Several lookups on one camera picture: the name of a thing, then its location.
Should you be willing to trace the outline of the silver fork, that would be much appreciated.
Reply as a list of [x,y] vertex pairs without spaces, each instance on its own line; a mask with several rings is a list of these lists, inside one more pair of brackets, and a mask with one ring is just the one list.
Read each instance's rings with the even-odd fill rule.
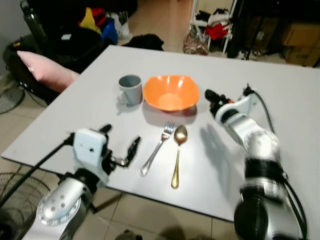
[[153,152],[150,154],[150,157],[147,159],[147,161],[142,165],[141,169],[139,170],[139,174],[141,177],[144,178],[149,173],[150,167],[153,164],[154,158],[156,157],[158,151],[162,147],[165,141],[167,141],[174,133],[176,127],[175,122],[168,121],[166,122],[166,125],[164,126],[164,129],[162,131],[162,135],[160,138],[160,141],[154,148]]

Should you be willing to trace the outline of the black table leg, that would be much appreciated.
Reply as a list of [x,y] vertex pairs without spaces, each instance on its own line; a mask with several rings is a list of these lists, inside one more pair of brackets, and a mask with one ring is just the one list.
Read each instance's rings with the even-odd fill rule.
[[102,190],[95,195],[94,201],[92,203],[92,211],[94,214],[98,214],[101,211],[110,208],[111,206],[116,206],[119,199],[122,198],[123,193],[118,190],[115,191],[105,191]]

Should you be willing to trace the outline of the orange bowl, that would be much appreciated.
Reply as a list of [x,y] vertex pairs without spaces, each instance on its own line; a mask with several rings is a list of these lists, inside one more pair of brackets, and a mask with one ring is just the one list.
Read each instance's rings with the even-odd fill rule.
[[187,75],[150,77],[142,87],[148,105],[165,112],[186,110],[195,106],[201,97],[200,89]]

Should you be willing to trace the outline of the grey ceramic mug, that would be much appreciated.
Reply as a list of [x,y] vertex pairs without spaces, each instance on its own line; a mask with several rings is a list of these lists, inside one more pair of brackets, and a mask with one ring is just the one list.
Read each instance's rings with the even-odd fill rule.
[[143,101],[142,80],[137,75],[125,75],[118,80],[116,101],[121,106],[139,105]]

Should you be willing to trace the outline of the gold spoon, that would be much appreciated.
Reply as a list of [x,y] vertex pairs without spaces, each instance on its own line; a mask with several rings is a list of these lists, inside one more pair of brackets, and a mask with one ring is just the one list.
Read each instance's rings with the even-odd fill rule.
[[188,139],[188,131],[184,125],[179,125],[178,128],[174,131],[174,141],[177,144],[176,149],[176,160],[174,162],[174,170],[171,178],[170,186],[173,189],[178,189],[179,187],[179,160],[180,160],[180,151],[181,146],[184,144]]

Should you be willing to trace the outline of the patterned brown bag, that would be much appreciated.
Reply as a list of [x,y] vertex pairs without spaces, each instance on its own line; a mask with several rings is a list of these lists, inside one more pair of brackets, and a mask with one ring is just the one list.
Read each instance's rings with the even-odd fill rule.
[[196,25],[190,25],[188,33],[183,39],[182,51],[184,54],[207,56],[210,53],[210,37]]

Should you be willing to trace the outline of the red cloth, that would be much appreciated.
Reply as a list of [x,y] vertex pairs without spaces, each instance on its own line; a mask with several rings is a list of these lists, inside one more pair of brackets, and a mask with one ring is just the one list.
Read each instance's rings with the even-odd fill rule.
[[226,37],[229,34],[230,29],[231,26],[229,23],[227,23],[226,25],[223,25],[222,23],[217,23],[213,26],[206,26],[204,34],[210,37],[212,41],[217,41]]

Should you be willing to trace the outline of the white clothes rack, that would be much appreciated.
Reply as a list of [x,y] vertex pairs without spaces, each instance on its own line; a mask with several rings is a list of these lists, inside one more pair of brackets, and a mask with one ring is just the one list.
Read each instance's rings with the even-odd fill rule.
[[226,55],[233,39],[233,13],[238,0],[192,0],[189,26],[206,40],[210,47],[221,41],[221,53]]

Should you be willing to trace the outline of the pink pillow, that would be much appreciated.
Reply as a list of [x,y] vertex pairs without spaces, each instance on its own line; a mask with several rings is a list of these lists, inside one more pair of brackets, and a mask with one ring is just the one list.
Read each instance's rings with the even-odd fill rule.
[[80,77],[79,73],[43,55],[20,50],[16,53],[37,82],[57,93],[62,93]]

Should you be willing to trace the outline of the black floor bag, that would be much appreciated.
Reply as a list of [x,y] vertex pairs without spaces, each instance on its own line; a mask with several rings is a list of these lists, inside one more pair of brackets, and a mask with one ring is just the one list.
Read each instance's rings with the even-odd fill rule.
[[143,50],[163,51],[163,44],[164,41],[157,34],[143,34],[132,37],[123,46]]

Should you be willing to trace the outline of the black chair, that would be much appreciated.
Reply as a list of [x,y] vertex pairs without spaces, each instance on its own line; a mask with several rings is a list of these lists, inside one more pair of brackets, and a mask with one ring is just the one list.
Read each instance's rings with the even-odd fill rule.
[[103,39],[94,30],[72,27],[53,38],[39,33],[21,36],[7,44],[1,56],[6,70],[18,85],[49,105],[60,94],[36,80],[18,56],[18,51],[41,55],[80,74],[110,45],[115,45],[115,42]]

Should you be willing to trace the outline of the blue bag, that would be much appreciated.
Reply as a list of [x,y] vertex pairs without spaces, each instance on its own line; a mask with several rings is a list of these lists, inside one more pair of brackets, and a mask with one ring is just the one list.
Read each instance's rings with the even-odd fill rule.
[[102,43],[105,45],[117,45],[119,41],[118,31],[115,27],[114,19],[107,17],[106,25],[101,34]]

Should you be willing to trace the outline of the grey floor fan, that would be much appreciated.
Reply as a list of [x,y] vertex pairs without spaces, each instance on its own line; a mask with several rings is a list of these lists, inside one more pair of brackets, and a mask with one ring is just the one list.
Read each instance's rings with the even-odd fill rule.
[[0,88],[0,115],[7,114],[18,107],[25,99],[25,89],[22,86]]

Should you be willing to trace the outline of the yellow cloth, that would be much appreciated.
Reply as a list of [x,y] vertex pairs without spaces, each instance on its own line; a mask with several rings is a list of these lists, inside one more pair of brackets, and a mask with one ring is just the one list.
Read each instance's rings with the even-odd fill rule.
[[98,35],[102,35],[102,31],[95,23],[95,19],[93,17],[93,12],[89,7],[85,7],[85,16],[78,24],[79,27],[92,30],[96,32]]

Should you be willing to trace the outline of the black bottle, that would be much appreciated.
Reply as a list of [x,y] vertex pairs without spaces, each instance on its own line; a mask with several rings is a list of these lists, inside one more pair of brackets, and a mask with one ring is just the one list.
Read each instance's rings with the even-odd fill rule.
[[23,12],[23,18],[28,25],[30,32],[33,37],[39,44],[41,48],[46,48],[48,46],[48,36],[45,32],[45,29],[41,23],[41,19],[39,18],[36,11],[31,7],[28,0],[20,1],[20,8]]

